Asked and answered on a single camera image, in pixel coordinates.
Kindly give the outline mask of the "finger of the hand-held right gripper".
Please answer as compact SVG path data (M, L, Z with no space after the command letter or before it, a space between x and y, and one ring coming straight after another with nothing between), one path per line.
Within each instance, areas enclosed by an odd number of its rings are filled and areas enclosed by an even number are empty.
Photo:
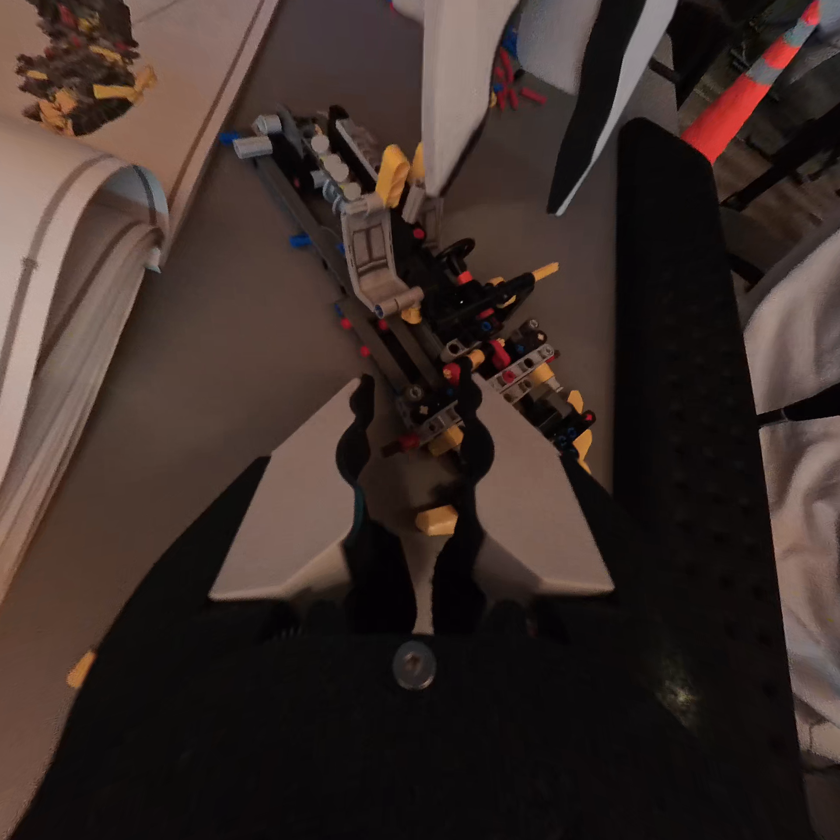
M601 1L584 47L547 212L561 216L602 153L676 10L676 1Z
M422 143L425 184L443 196L490 109L501 38L517 1L423 3Z

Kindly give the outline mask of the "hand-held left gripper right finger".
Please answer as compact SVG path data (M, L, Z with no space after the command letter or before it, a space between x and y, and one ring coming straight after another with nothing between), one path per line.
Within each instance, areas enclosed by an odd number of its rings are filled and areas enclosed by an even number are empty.
M459 360L457 521L432 578L436 635L477 630L498 604L614 592L558 450Z

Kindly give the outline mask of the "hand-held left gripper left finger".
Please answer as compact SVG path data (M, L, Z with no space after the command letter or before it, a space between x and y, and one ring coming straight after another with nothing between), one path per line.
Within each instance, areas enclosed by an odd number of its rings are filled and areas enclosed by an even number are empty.
M417 600L401 540L361 484L375 379L350 380L273 450L210 591L216 602L333 597L351 631L409 634Z

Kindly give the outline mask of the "lego car model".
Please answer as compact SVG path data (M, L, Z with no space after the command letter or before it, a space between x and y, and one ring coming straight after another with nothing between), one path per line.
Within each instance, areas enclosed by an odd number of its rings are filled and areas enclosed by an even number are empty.
M457 362L465 359L562 455L588 468L593 411L557 381L557 351L539 322L511 327L534 289L494 309L482 289L492 279L468 267L475 240L441 246L443 201L426 192L421 143L412 159L396 144L381 149L341 106L311 116L279 107L250 133L219 140L255 167L299 225L292 247L311 247L337 281L341 325L380 369L406 429L384 457L460 447Z

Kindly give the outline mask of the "black lego beam yellow axle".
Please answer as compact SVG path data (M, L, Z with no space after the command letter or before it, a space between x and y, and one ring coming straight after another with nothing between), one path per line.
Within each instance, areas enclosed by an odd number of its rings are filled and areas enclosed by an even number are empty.
M523 301L540 280L551 277L559 271L559 268L560 264L553 261L508 280L503 277L494 278L485 283L482 289L486 293L486 299L490 302L489 305L492 308L508 308L514 302Z

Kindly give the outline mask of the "pile of red blue lego pins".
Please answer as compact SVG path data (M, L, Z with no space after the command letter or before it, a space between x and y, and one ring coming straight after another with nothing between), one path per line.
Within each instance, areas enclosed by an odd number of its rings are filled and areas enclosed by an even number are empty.
M520 102L536 106L546 104L548 97L529 85L529 77L518 57L518 29L509 26L501 38L493 62L490 79L490 107L504 112L517 111Z

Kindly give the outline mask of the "lego instruction booklet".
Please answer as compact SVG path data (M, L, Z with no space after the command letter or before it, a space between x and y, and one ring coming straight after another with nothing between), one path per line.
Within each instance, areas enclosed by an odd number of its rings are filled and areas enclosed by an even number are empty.
M1 3L1 598L279 2Z

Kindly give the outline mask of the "orange traffic cone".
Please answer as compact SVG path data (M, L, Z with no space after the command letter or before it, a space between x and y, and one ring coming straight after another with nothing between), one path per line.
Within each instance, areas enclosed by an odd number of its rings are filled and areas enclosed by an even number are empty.
M795 25L707 106L680 138L714 164L811 37L821 18L822 3L810 2Z

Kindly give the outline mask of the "black metal stand legs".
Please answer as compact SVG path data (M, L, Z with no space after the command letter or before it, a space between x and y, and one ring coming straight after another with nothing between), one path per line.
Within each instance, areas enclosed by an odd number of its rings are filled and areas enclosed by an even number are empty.
M815 178L832 168L839 160L839 104L817 119L807 120L798 133L770 158L770 167L742 189L726 197L720 207L741 212L762 194L784 179L792 177L801 165L827 152L825 163Z

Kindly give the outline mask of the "person's white printed shirt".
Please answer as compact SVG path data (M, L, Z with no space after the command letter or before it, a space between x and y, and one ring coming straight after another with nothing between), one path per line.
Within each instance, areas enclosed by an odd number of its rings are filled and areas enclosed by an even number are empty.
M772 268L745 312L797 733L838 763L838 221Z

